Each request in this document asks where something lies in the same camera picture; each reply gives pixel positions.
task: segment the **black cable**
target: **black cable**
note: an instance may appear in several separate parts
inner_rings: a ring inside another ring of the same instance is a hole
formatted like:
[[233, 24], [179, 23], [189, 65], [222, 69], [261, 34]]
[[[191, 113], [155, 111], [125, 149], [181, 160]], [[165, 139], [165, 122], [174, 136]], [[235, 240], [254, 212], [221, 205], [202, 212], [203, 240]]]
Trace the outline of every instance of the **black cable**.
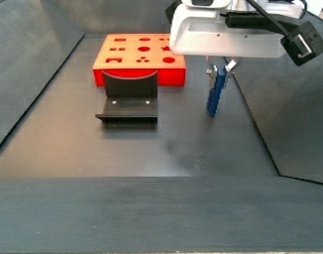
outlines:
[[246, 0], [246, 2], [253, 6], [253, 8], [258, 11], [258, 13], [273, 23], [281, 34], [291, 41], [294, 38], [290, 35], [289, 31], [279, 24], [279, 22], [273, 18], [273, 16], [262, 9], [262, 7], [253, 1]]

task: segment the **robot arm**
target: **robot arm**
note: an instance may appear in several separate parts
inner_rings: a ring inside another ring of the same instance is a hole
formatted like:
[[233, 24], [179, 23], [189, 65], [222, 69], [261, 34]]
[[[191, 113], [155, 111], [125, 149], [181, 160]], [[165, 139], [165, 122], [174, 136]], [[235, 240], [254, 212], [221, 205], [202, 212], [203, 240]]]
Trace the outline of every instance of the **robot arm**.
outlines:
[[279, 58], [303, 65], [323, 52], [323, 39], [302, 7], [269, 0], [183, 0], [173, 21], [170, 47], [177, 54]]

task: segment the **gray floor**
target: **gray floor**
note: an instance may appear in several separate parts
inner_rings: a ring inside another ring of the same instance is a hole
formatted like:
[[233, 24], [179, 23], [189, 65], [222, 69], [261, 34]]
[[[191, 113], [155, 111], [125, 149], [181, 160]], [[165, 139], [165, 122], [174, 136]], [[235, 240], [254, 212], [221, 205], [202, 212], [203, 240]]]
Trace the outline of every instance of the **gray floor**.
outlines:
[[0, 253], [323, 251], [323, 186], [282, 178], [206, 59], [161, 87], [157, 129], [106, 129], [87, 37], [0, 149]]
[[102, 42], [82, 41], [0, 151], [0, 177], [277, 176], [233, 79], [207, 115], [205, 57], [187, 58], [185, 87], [159, 87], [157, 129], [105, 129], [91, 72]]

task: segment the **shape sorter hole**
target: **shape sorter hole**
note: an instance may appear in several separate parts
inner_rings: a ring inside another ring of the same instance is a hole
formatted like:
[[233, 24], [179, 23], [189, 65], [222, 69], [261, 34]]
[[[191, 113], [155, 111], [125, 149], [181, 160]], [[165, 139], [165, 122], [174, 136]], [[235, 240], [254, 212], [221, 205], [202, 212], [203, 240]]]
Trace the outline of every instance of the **shape sorter hole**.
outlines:
[[150, 48], [149, 47], [139, 47], [138, 51], [141, 51], [141, 52], [149, 52]]
[[175, 62], [175, 59], [174, 58], [165, 58], [163, 62], [167, 63], [167, 64], [171, 64], [171, 63]]
[[118, 62], [118, 63], [122, 63], [123, 59], [121, 58], [117, 58], [117, 59], [106, 59], [106, 62], [107, 63], [111, 63], [111, 62]]

